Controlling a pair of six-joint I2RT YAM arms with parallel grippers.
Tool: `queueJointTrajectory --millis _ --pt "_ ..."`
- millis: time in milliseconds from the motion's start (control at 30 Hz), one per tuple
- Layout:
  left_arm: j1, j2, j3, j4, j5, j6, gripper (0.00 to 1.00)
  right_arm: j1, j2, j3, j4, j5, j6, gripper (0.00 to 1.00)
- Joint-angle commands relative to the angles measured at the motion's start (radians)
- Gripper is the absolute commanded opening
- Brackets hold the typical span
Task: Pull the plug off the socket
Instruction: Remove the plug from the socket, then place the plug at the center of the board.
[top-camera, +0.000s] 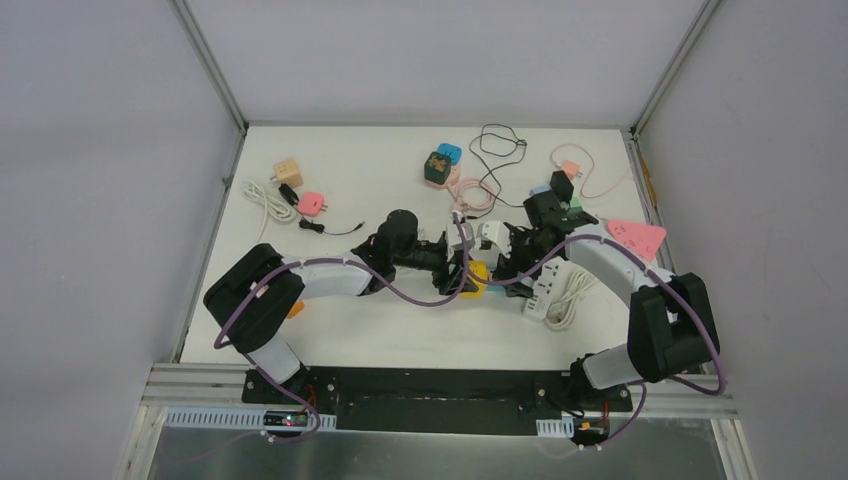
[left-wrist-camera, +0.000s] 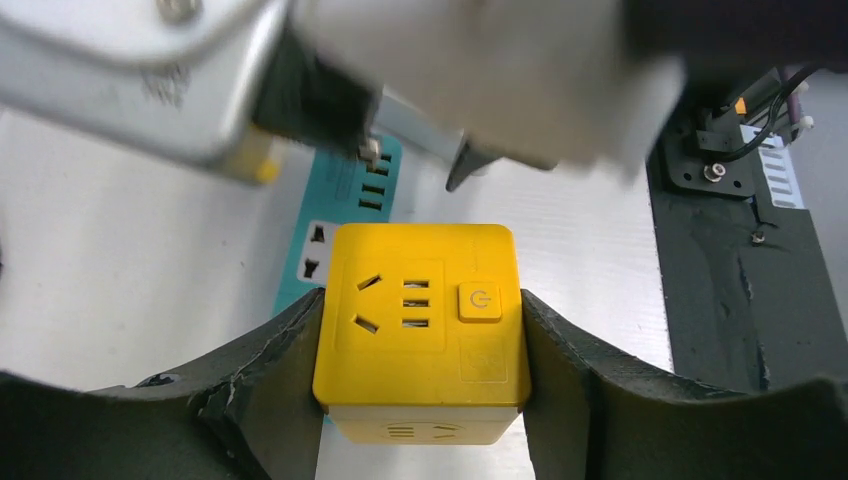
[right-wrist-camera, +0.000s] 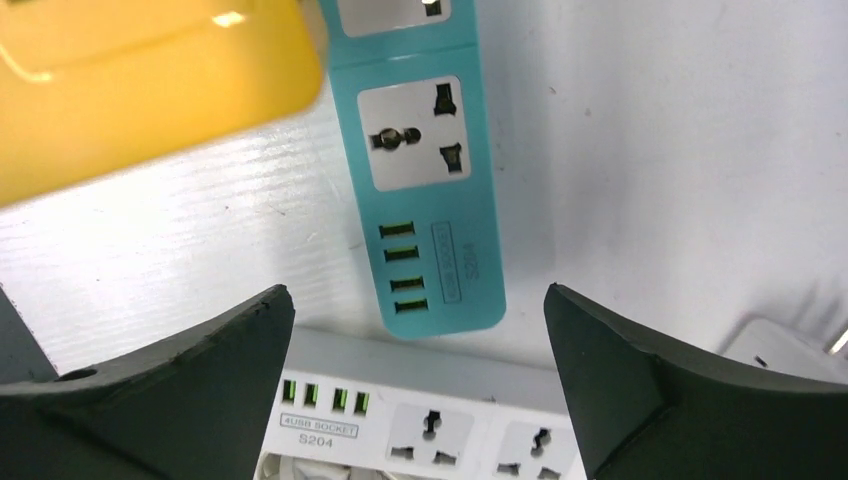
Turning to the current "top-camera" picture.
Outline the yellow cube socket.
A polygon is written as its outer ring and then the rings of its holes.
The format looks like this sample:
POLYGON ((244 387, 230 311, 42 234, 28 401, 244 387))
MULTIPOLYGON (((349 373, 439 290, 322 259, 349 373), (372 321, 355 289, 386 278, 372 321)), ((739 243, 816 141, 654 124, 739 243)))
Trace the yellow cube socket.
POLYGON ((460 298, 477 300, 480 299, 487 289, 486 281, 489 279, 487 265, 483 261, 471 261, 469 263, 469 276, 467 277, 460 298))

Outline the orange power strip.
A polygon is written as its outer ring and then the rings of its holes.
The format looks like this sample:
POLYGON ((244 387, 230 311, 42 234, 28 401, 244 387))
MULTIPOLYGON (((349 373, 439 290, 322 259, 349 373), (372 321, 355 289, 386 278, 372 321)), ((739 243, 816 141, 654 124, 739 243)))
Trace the orange power strip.
POLYGON ((287 313, 286 318, 287 318, 287 319, 291 319, 291 318, 295 317, 295 316, 296 316, 296 315, 298 315, 300 312, 302 312, 302 311, 304 310, 304 308, 305 308, 305 302, 304 302, 304 301, 297 301, 297 302, 296 302, 296 303, 295 303, 295 304, 291 307, 291 309, 289 310, 289 312, 287 313))

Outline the pink cube socket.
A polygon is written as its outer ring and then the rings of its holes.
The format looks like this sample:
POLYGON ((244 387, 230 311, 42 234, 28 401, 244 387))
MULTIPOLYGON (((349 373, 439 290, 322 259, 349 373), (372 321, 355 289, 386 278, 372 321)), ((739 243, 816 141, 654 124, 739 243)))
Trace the pink cube socket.
POLYGON ((327 204, 323 194, 307 191, 300 196, 296 209, 301 215, 314 218, 327 210, 327 204))

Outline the beige dragon cube adapter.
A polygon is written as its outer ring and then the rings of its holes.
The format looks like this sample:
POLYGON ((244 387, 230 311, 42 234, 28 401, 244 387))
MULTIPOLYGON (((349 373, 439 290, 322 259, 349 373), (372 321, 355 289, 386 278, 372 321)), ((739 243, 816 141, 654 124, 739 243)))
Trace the beige dragon cube adapter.
POLYGON ((303 177, 299 165, 293 158, 288 158, 272 166, 273 174, 270 181, 280 185, 298 188, 303 185, 303 177))

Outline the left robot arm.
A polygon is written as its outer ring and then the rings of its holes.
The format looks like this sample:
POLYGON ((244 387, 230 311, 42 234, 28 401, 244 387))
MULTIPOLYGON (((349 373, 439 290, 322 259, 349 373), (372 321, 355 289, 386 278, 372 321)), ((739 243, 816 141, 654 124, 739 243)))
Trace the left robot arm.
POLYGON ((219 326, 214 349, 234 348, 265 372, 266 389, 279 403, 297 402, 304 394, 307 367, 280 331, 297 303, 392 290, 400 268, 431 273, 440 297, 428 307, 474 290, 469 274, 475 235, 465 216, 452 212, 435 241, 420 239, 418 227, 412 212, 398 209, 363 243, 340 255, 298 258, 268 243, 252 247, 203 297, 219 326))

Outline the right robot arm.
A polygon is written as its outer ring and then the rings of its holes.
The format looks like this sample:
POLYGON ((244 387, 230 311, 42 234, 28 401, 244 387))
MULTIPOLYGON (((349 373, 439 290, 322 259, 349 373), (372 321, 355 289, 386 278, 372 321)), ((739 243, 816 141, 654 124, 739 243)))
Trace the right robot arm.
POLYGON ((511 288, 560 258, 594 276, 628 309, 623 344, 570 366, 567 393, 573 405, 590 410, 613 386, 656 383, 719 362, 720 342, 699 276, 650 266, 596 217, 565 208, 551 191, 526 199, 524 209, 527 227, 488 221, 479 229, 483 243, 499 253, 493 284, 511 288))

